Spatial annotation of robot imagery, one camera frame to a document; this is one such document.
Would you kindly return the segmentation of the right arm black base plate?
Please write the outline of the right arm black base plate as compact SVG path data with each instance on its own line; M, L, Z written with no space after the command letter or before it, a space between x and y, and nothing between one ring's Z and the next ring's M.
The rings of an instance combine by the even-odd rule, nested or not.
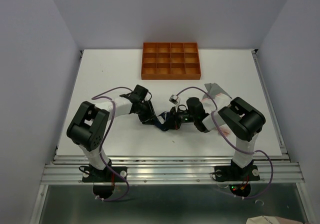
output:
M242 181L259 181L260 174L258 167L252 165L246 168L238 166L220 165L214 168L214 179L217 182L242 182Z

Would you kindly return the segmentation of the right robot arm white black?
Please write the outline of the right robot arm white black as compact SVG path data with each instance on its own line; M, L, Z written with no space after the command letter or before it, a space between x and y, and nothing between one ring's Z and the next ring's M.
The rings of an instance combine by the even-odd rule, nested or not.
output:
M190 97L185 109L176 105L158 118L164 131L178 130L183 123L193 123L202 133L216 129L225 140L222 126L226 125L227 130L236 136L236 144L230 143L235 150L230 173L235 179L242 179L248 174L256 139L266 123L264 115L242 98L231 99L225 94L219 94L213 100Z

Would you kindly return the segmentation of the navy blue underwear white trim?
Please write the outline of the navy blue underwear white trim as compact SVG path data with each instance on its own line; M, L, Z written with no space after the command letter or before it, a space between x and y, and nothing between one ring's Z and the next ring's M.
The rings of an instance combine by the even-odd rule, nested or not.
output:
M158 120L154 121L154 126L160 129L163 132L169 131L170 129L166 128L166 120L165 120L165 113L166 111L162 112L158 115Z

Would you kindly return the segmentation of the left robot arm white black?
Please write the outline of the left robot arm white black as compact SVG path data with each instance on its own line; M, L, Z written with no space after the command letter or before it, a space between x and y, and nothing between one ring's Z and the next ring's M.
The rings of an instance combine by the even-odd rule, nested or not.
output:
M151 99L146 99L150 92L145 87L136 85L130 93L116 99L105 96L107 93L92 98L108 100L99 105L82 102L66 131L67 137L83 151L100 181L111 177L111 160L103 150L103 142L111 129L107 124L112 125L115 118L130 114L136 114L144 125L155 125L158 121Z

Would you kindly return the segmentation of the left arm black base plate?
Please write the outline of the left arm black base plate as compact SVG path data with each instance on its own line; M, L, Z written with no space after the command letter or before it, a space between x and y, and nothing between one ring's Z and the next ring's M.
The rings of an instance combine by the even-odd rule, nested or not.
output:
M118 176L107 167L104 170L98 170L91 165L81 165L78 170L82 173L83 183L124 183L127 175Z

